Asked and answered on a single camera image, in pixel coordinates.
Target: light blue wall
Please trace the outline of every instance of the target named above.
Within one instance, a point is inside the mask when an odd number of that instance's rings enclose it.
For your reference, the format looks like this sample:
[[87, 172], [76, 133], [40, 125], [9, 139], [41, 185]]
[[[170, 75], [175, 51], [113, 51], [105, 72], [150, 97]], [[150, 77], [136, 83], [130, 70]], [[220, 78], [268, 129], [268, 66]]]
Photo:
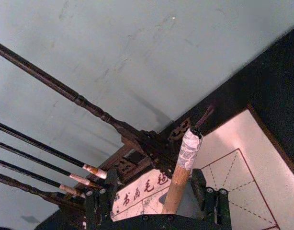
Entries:
[[[137, 129], [163, 129], [294, 26], [294, 0], [0, 0], [0, 42]], [[98, 166], [113, 128], [0, 57], [0, 122]], [[0, 132], [0, 141], [80, 168]], [[0, 150], [0, 159], [67, 177]], [[0, 168], [43, 190], [51, 186]], [[0, 226], [31, 230], [57, 206], [0, 184]]]

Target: wall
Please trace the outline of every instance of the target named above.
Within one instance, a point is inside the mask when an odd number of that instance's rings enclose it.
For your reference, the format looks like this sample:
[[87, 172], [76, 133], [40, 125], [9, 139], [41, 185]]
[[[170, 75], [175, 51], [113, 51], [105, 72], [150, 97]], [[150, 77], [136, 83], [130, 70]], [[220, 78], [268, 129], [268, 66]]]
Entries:
[[[160, 131], [294, 26], [294, 0], [0, 0], [0, 42], [137, 129]], [[0, 57], [0, 122], [95, 166], [120, 146], [110, 126]], [[0, 132], [0, 141], [81, 169]], [[75, 182], [0, 150], [0, 159]], [[51, 186], [1, 169], [22, 182]], [[57, 209], [0, 184], [0, 226], [33, 229]]]

